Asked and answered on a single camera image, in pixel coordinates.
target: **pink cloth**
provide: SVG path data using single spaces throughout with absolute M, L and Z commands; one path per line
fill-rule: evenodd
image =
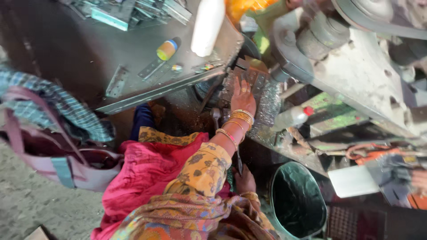
M 91 239 L 110 239 L 123 219 L 146 204 L 150 197 L 161 195 L 166 185 L 177 177 L 187 159 L 208 141 L 207 133 L 199 133 L 186 146 L 131 140 L 123 142 L 119 152 L 124 153 L 125 162 L 102 196 L 104 217 L 100 227 L 92 231 Z M 226 183 L 218 194 L 227 196 L 229 193 L 230 184 Z

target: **black bucket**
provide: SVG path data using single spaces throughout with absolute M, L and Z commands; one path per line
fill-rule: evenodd
M 306 239 L 317 234 L 327 211 L 314 177 L 302 164 L 288 162 L 255 171 L 261 211 L 277 232 Z

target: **white plastic bottle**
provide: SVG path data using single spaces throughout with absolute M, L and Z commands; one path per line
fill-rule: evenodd
M 191 51 L 197 56 L 205 57 L 212 53 L 224 16 L 224 0 L 200 1 L 191 40 Z
M 274 118 L 274 125 L 271 127 L 271 130 L 278 132 L 285 128 L 305 123 L 305 121 L 308 119 L 308 116 L 312 115 L 313 113 L 314 110 L 312 107 L 302 108 L 300 106 L 295 106 L 278 114 Z

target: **floral sleeve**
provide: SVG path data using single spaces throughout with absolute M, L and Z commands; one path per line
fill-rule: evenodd
M 165 188 L 166 193 L 198 193 L 214 197 L 226 179 L 231 158 L 219 145 L 202 143 L 200 149 L 185 163 L 180 174 Z

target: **plaid fabric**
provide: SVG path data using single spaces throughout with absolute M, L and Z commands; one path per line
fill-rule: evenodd
M 34 75 L 22 73 L 0 65 L 0 96 L 9 86 L 21 86 L 38 94 L 61 116 L 68 133 L 82 141 L 88 139 L 107 142 L 114 139 L 114 128 L 110 121 L 101 121 L 87 107 L 67 93 L 62 87 Z M 44 111 L 33 101 L 8 101 L 7 107 L 22 117 L 43 128 L 55 129 L 55 125 Z

